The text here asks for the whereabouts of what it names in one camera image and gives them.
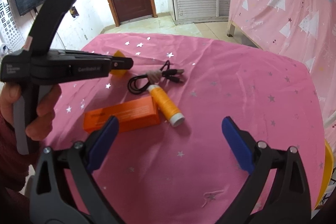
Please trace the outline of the person left hand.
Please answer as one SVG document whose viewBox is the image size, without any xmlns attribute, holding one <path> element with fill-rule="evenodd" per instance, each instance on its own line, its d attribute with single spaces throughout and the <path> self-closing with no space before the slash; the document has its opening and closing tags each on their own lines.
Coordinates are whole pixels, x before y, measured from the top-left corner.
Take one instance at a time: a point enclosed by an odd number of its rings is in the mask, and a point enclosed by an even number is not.
<svg viewBox="0 0 336 224">
<path fill-rule="evenodd" d="M 37 106 L 37 118 L 25 129 L 26 135 L 34 141 L 44 140 L 52 131 L 52 122 L 55 118 L 54 107 L 58 102 L 62 90 L 54 85 L 42 98 Z M 6 83 L 1 91 L 1 116 L 8 128 L 14 131 L 13 104 L 21 96 L 21 88 L 17 84 Z"/>
</svg>

